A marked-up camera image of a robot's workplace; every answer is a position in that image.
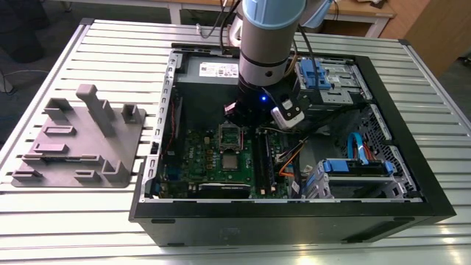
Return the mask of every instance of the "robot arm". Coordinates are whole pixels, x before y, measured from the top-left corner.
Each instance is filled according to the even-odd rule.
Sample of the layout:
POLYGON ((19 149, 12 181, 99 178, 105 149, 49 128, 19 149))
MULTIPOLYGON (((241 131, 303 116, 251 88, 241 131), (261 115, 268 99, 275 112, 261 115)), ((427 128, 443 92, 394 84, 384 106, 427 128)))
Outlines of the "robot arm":
POLYGON ((291 44, 299 23, 320 24, 332 0, 244 0, 236 104, 225 117, 240 126, 259 125, 269 112, 280 129, 292 128, 304 114, 284 81, 291 44))

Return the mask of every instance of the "open computer tower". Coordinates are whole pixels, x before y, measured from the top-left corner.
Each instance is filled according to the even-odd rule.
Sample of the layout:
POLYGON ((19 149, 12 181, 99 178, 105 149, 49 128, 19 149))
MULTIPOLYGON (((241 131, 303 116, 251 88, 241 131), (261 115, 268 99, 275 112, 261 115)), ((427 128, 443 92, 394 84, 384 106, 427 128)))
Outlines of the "open computer tower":
POLYGON ((315 54, 315 89, 308 62, 287 77, 305 121, 240 128, 239 50, 173 45, 129 213, 159 246, 372 242, 455 215, 370 58, 315 54))

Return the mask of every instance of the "motherboard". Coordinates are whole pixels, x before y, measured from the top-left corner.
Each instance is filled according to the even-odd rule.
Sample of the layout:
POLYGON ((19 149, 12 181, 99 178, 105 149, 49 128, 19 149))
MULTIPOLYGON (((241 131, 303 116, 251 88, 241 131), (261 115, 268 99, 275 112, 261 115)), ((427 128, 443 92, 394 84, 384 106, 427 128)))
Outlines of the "motherboard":
POLYGON ((252 159, 253 134, 263 134, 269 139, 265 154, 273 163, 283 150, 281 134, 261 130, 248 132, 229 123, 209 130, 187 130, 181 165, 167 167, 167 181, 160 184, 165 197, 205 198, 204 192, 208 197, 215 197, 217 191, 224 190, 229 198, 287 198, 284 178, 280 183, 271 182, 273 187, 267 192, 259 189, 256 161, 252 159))

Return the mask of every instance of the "slotted aluminum surface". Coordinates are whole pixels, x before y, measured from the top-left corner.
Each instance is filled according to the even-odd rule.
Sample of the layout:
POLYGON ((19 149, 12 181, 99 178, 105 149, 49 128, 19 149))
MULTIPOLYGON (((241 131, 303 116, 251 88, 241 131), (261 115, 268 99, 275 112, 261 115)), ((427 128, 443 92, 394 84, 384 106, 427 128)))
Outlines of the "slotted aluminum surface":
MULTIPOLYGON (((371 244, 159 248, 128 222, 136 177, 124 189, 15 188, 11 172, 47 118, 48 98, 93 83, 112 107, 147 110, 133 166, 149 151, 171 43, 217 45, 193 26, 96 20, 80 25, 0 152, 0 261, 88 264, 471 264, 471 137, 468 121, 415 52, 396 40, 309 35, 315 52, 370 56, 458 216, 371 244)), ((305 44, 296 36, 297 47, 305 44)))

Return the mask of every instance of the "power supply label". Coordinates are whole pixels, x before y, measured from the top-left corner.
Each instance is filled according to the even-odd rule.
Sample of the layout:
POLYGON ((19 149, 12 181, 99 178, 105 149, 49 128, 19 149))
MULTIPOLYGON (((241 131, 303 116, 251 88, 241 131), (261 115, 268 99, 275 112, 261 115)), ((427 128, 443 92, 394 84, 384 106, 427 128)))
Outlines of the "power supply label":
POLYGON ((201 62, 199 76, 237 78, 239 65, 236 63, 201 62))

